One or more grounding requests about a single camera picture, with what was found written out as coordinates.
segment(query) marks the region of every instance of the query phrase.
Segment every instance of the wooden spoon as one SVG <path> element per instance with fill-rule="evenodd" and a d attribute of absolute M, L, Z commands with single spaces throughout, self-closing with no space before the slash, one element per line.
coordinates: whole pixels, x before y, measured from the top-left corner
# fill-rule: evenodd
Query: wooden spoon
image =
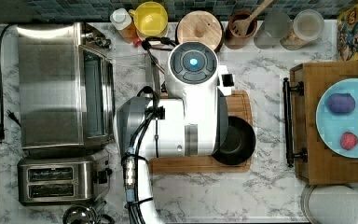
<path fill-rule="evenodd" d="M 237 35 L 246 35 L 248 33 L 249 25 L 252 20 L 258 16 L 266 7 L 269 6 L 274 0 L 264 0 L 264 2 L 246 19 L 237 20 L 232 23 L 234 26 L 234 33 Z"/>

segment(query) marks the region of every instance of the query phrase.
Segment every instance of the blue light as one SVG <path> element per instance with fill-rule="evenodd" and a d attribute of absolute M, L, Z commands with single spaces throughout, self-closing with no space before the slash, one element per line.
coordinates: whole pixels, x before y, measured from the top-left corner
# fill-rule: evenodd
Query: blue light
<path fill-rule="evenodd" d="M 197 59 L 190 59 L 190 64 L 196 66 L 199 63 Z"/>

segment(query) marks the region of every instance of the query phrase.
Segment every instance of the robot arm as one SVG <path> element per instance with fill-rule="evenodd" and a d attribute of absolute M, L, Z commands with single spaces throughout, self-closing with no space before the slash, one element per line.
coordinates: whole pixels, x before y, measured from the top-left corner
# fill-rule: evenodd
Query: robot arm
<path fill-rule="evenodd" d="M 152 102 L 145 98 L 134 97 L 121 107 L 114 119 L 115 139 L 121 151 L 122 165 L 125 178 L 126 200 L 131 223 L 164 223 L 159 217 L 153 202 L 150 185 L 150 175 L 145 160 L 160 157 L 185 156 L 185 125 L 183 101 L 179 99 L 165 99 L 158 103 L 159 108 L 165 109 L 164 119 L 148 118 L 147 115 L 137 117 L 138 111 L 151 108 Z M 133 143 L 130 135 L 135 135 Z"/>
<path fill-rule="evenodd" d="M 146 160 L 212 154 L 226 138 L 227 104 L 218 100 L 218 82 L 224 82 L 218 67 L 209 47 L 197 42 L 179 45 L 172 50 L 164 74 L 171 99 L 157 101 L 154 94 L 151 104 L 138 93 L 117 111 L 114 135 L 122 156 L 131 224 L 164 223 L 153 202 Z M 162 107 L 165 118 L 154 122 Z"/>

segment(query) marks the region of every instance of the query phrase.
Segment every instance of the kitchen counter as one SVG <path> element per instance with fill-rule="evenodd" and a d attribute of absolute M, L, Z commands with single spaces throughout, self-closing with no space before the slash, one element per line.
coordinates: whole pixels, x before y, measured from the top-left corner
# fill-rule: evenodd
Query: kitchen counter
<path fill-rule="evenodd" d="M 145 85 L 145 52 L 126 44 L 111 23 L 92 25 L 113 41 L 109 56 L 116 64 L 119 108 Z M 175 26 L 170 23 L 169 37 L 173 37 Z M 260 50 L 253 41 L 238 50 L 221 48 L 217 54 L 220 64 L 235 75 L 235 89 L 247 91 L 250 97 L 257 139 L 252 166 L 244 173 L 153 175 L 155 204 L 164 221 L 307 222 L 300 209 L 305 183 L 296 179 L 294 168 L 288 168 L 285 159 L 282 80 L 300 63 L 335 60 L 335 39 L 336 22 L 326 21 L 322 37 L 300 50 L 289 51 L 281 46 Z M 163 65 L 166 63 L 168 52 L 153 53 Z M 17 32 L 13 27 L 4 40 L 3 73 L 5 110 L 20 117 Z M 21 129 L 7 117 L 5 125 L 6 140 L 0 146 L 0 223 L 62 223 L 68 206 L 24 207 L 18 202 L 16 165 L 24 156 Z M 114 169 L 106 213 L 117 223 L 128 223 L 118 151 L 115 144 L 106 149 Z"/>

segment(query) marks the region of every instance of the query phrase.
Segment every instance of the backsplash tile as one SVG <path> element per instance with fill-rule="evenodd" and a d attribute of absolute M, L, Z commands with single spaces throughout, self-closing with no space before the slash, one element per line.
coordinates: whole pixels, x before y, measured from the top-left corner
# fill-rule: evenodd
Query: backsplash tile
<path fill-rule="evenodd" d="M 28 6 L 48 21 L 109 21 L 117 8 L 137 8 L 146 0 L 28 0 Z M 194 10 L 213 13 L 221 21 L 243 10 L 254 11 L 263 0 L 156 0 L 168 12 L 169 21 L 179 21 Z M 334 19 L 358 0 L 275 0 L 258 19 L 272 10 L 279 9 L 294 18 L 301 10 L 311 8 L 319 11 L 325 19 Z"/>

